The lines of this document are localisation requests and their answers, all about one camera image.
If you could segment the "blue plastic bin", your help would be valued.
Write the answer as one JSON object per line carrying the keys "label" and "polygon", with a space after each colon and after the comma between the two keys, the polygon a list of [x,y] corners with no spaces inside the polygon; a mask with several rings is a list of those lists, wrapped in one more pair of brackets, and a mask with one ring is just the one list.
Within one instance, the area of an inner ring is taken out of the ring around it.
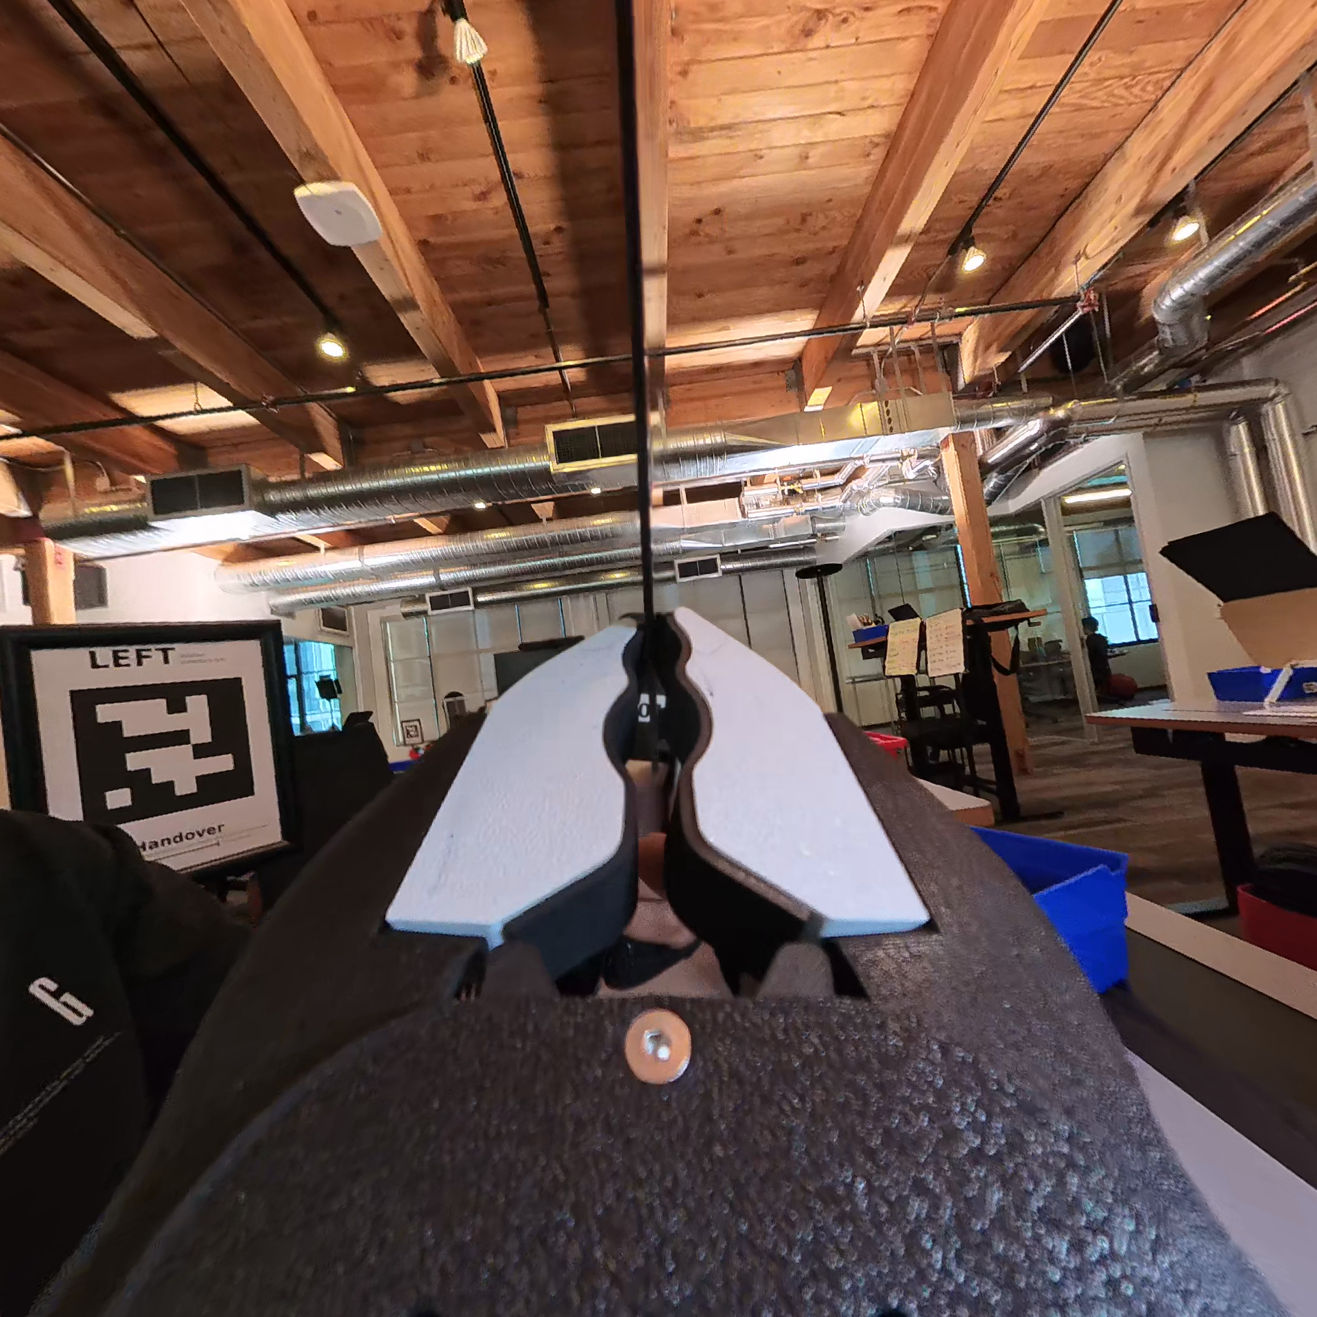
{"label": "blue plastic bin", "polygon": [[1128,857],[973,827],[1051,921],[1094,993],[1128,981]]}

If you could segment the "grey side table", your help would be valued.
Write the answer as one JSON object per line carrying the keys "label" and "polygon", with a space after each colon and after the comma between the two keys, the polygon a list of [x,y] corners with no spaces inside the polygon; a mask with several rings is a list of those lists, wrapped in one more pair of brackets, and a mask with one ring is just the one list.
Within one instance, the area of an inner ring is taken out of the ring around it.
{"label": "grey side table", "polygon": [[943,787],[936,781],[913,781],[926,793],[930,793],[934,800],[937,800],[953,817],[956,817],[966,827],[996,827],[996,813],[988,800],[973,796],[969,793],[953,791],[951,787]]}

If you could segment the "black flag panel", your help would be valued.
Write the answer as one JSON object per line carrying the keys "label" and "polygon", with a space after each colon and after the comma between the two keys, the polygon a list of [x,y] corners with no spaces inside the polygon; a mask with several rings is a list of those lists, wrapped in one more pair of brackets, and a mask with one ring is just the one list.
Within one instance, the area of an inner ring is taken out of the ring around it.
{"label": "black flag panel", "polygon": [[1277,513],[1171,540],[1160,557],[1215,596],[1253,664],[1315,662],[1315,553]]}

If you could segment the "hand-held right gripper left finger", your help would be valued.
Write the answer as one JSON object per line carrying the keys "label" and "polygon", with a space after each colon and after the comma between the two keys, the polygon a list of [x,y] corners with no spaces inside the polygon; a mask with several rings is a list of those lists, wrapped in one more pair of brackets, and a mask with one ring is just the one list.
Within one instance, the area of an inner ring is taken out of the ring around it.
{"label": "hand-held right gripper left finger", "polygon": [[494,702],[388,904],[390,930],[530,945],[551,979],[617,944],[637,900],[626,755],[641,640],[617,623]]}

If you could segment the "black floor lamp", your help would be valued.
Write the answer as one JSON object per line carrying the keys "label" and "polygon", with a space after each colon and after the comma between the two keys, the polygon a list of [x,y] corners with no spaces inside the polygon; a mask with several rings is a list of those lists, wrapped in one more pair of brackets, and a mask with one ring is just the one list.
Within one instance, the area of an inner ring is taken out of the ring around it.
{"label": "black floor lamp", "polygon": [[843,683],[834,647],[832,606],[826,585],[828,579],[834,577],[839,570],[839,564],[813,562],[811,566],[798,568],[796,577],[802,583],[809,583],[815,591],[819,630],[826,649],[826,672],[832,685],[832,706],[836,713],[845,713]]}

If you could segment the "person's dark clothing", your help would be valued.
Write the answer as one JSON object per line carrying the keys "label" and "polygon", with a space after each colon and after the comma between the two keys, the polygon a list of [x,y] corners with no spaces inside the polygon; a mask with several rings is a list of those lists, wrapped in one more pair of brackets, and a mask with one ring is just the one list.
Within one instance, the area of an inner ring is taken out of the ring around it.
{"label": "person's dark clothing", "polygon": [[249,927],[117,827],[2,811],[2,1313],[137,1157]]}

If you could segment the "silver air duct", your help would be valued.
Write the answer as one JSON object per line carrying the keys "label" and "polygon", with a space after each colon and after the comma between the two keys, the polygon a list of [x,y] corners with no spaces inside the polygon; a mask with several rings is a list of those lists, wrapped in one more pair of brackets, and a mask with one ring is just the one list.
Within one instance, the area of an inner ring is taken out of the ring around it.
{"label": "silver air duct", "polygon": [[[1256,434],[1243,440],[1245,513],[1273,510],[1309,538],[1313,517],[1292,393],[1281,381],[1262,379],[1051,408],[1037,408],[1037,398],[966,402],[943,393],[743,427],[679,427],[651,440],[653,551],[660,557],[749,549],[766,557],[769,549],[811,545],[824,564],[843,564],[890,536],[953,517],[939,445],[954,432],[1003,430],[979,455],[979,472],[986,506],[1011,511],[1024,498],[1007,491],[1068,447],[1103,434],[1203,430],[1211,423],[1243,425],[1245,434]],[[636,460],[556,472],[545,440],[320,477],[251,479],[253,513],[149,525],[143,487],[134,500],[43,515],[41,532],[73,555],[111,560],[405,525],[469,513],[477,504],[583,504],[558,521],[354,551],[300,551],[228,570],[224,589],[277,596],[273,608],[283,613],[326,602],[337,583],[347,583],[341,598],[353,604],[364,602],[375,581],[390,581],[398,593],[407,574],[456,579],[477,562],[524,568],[545,559],[551,566],[588,566],[600,564],[605,551],[626,560],[637,551]]]}

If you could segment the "blue bin with white label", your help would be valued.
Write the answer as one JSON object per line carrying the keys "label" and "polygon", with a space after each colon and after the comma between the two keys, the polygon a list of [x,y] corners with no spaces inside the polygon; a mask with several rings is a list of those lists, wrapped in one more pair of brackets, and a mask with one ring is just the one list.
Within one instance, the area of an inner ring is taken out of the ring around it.
{"label": "blue bin with white label", "polygon": [[1237,704],[1292,704],[1315,698],[1315,664],[1239,666],[1209,674],[1213,698]]}

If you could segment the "white ceiling access point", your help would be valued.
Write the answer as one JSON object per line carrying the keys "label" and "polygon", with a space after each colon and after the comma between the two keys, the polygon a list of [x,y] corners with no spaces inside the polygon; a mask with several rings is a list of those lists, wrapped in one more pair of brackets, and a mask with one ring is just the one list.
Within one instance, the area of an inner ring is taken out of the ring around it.
{"label": "white ceiling access point", "polygon": [[311,228],[332,247],[368,247],[383,238],[375,208],[351,181],[305,181],[294,189],[294,202]]}

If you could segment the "ceiling vent grille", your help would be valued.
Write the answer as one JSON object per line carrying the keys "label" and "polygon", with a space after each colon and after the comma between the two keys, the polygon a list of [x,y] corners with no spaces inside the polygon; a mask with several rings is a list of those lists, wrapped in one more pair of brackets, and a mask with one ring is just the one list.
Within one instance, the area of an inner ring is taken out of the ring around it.
{"label": "ceiling vent grille", "polygon": [[634,464],[637,453],[636,417],[571,419],[545,427],[551,468],[583,472]]}
{"label": "ceiling vent grille", "polygon": [[253,511],[254,485],[251,470],[243,464],[160,474],[145,485],[149,525]]}

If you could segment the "black trapezoid plate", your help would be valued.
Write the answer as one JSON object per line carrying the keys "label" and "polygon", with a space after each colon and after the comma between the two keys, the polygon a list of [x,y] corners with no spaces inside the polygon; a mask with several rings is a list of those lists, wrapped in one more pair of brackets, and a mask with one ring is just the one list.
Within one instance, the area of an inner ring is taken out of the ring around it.
{"label": "black trapezoid plate", "polygon": [[626,236],[632,408],[637,427],[636,493],[641,623],[637,685],[656,674],[656,576],[651,528],[651,415],[662,383],[651,381],[647,349],[662,349],[668,330],[668,40],[666,2],[615,2],[620,117],[620,189]]}

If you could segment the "silver duct elbow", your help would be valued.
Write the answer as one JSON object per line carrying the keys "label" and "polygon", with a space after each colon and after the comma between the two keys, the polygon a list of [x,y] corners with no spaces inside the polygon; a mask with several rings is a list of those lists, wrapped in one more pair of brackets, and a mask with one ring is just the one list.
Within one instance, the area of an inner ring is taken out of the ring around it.
{"label": "silver duct elbow", "polygon": [[1307,164],[1166,276],[1151,302],[1154,338],[1113,376],[1113,393],[1130,394],[1202,353],[1209,342],[1209,300],[1313,219],[1315,166]]}

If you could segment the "wooden office desk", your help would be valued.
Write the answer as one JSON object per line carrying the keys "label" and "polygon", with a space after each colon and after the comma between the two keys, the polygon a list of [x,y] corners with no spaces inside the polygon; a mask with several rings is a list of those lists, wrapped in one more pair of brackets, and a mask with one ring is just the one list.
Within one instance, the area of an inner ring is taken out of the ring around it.
{"label": "wooden office desk", "polygon": [[1237,770],[1315,776],[1315,708],[1158,700],[1119,711],[1086,713],[1085,723],[1124,728],[1134,753],[1198,766],[1222,877],[1222,896],[1177,906],[1207,919],[1237,913],[1237,894],[1254,877],[1254,849]]}

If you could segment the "fiducial marker sign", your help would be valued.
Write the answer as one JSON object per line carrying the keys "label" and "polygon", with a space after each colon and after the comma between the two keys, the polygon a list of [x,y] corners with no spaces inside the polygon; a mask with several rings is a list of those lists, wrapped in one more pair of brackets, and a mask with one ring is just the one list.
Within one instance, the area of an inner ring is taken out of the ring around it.
{"label": "fiducial marker sign", "polygon": [[119,828],[196,879],[300,834],[275,621],[3,627],[2,745],[11,810]]}

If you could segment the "wooden support post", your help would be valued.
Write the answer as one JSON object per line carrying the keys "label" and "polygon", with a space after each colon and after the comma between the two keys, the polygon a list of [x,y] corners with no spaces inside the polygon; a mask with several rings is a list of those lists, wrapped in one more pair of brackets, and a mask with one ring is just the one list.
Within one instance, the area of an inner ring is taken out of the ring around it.
{"label": "wooden support post", "polygon": [[[973,430],[954,432],[941,442],[939,449],[947,477],[947,494],[951,498],[962,549],[968,600],[975,606],[1002,604],[1005,593],[1002,589],[992,545],[992,527],[983,496],[977,434]],[[1011,772],[1030,776],[1034,762],[1017,677],[1000,674],[996,668],[990,668],[990,676],[996,685],[996,700]]]}

